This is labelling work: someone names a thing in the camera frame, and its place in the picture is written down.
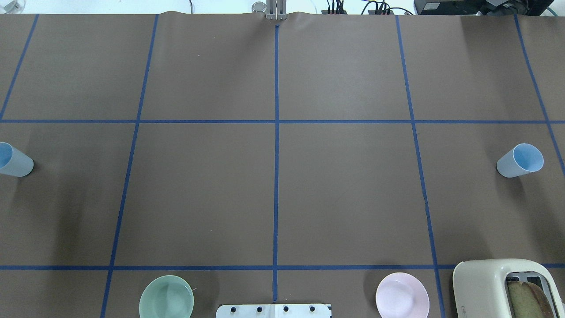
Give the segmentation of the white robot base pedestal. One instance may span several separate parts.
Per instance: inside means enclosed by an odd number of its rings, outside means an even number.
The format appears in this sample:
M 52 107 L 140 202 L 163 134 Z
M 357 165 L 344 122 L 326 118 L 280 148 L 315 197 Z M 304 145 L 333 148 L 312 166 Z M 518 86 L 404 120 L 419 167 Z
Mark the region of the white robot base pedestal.
M 226 304 L 221 305 L 216 318 L 331 318 L 330 304 Z

